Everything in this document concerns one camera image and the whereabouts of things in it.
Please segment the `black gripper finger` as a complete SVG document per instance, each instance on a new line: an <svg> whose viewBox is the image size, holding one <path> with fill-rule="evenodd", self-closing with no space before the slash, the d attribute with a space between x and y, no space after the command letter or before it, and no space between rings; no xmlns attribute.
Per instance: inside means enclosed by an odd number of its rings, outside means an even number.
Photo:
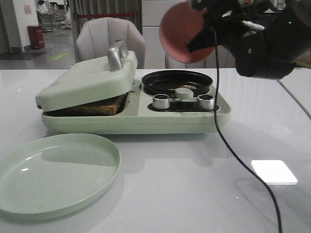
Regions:
<svg viewBox="0 0 311 233"><path fill-rule="evenodd" d="M202 29L186 43L189 52L194 52L200 49L206 49L217 45L215 42L215 28L212 14L207 12L203 14Z"/></svg>

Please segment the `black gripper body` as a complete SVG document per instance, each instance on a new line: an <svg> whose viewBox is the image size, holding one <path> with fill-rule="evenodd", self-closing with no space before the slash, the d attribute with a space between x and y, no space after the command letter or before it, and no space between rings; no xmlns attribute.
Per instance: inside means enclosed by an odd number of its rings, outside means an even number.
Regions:
<svg viewBox="0 0 311 233"><path fill-rule="evenodd" d="M282 79L311 48L311 2L286 0L279 10L269 0L192 0L191 9L212 14L215 42L235 58L245 77Z"/></svg>

